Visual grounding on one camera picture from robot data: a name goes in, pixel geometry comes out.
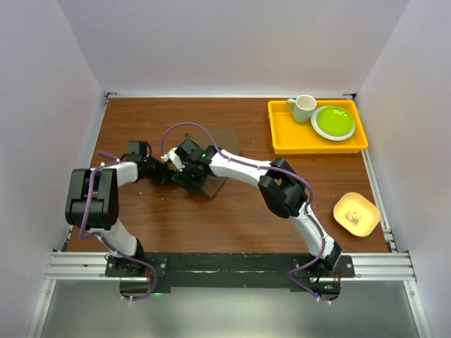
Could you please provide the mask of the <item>brown cloth napkin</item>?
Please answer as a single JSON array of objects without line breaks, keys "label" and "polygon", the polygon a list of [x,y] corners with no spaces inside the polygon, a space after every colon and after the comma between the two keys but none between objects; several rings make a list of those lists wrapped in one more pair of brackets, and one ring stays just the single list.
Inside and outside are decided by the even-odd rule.
[{"label": "brown cloth napkin", "polygon": [[[231,154],[238,156],[242,155],[240,142],[237,138],[233,126],[212,129],[209,130],[209,133],[221,150],[225,150]],[[192,140],[203,149],[206,149],[208,146],[213,144],[207,134],[203,131],[191,133],[187,132],[185,133],[185,138]],[[226,183],[226,180],[227,179],[225,177],[208,176],[203,183],[200,191],[205,197],[213,199],[222,188],[222,186]]]}]

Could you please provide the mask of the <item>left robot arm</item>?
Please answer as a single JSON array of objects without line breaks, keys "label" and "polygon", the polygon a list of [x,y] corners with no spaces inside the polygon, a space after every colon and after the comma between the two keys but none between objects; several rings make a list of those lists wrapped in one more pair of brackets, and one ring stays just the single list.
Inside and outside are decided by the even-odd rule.
[{"label": "left robot arm", "polygon": [[70,176],[65,218],[79,228],[79,238],[96,237],[109,248],[110,262],[127,275],[150,276],[144,249],[119,220],[119,187],[146,179],[163,185],[170,182],[174,170],[152,156],[148,142],[131,141],[128,151],[114,156],[105,151],[99,155],[110,159],[95,168],[74,169]]}]

